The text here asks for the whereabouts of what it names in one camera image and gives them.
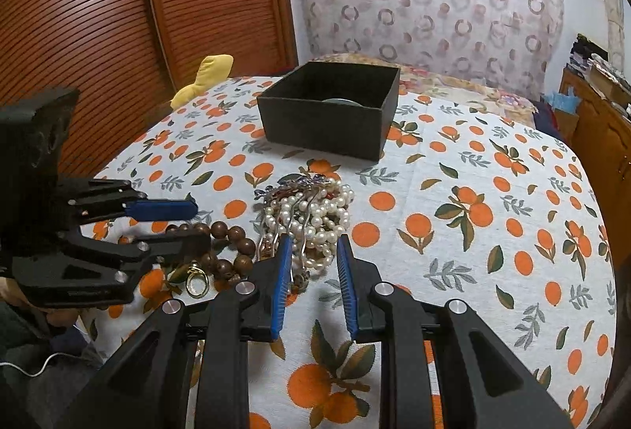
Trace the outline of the person's left hand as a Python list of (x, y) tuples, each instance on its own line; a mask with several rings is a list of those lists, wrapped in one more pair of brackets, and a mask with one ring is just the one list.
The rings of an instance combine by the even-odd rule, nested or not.
[(80, 315), (80, 310), (74, 308), (40, 309), (33, 306), (24, 296), (24, 293), (21, 292), (17, 282), (10, 278), (0, 278), (0, 294), (3, 302), (20, 309), (28, 309), (35, 311), (35, 313), (40, 313), (50, 325), (58, 328), (61, 328), (61, 326), (69, 328), (75, 324)]

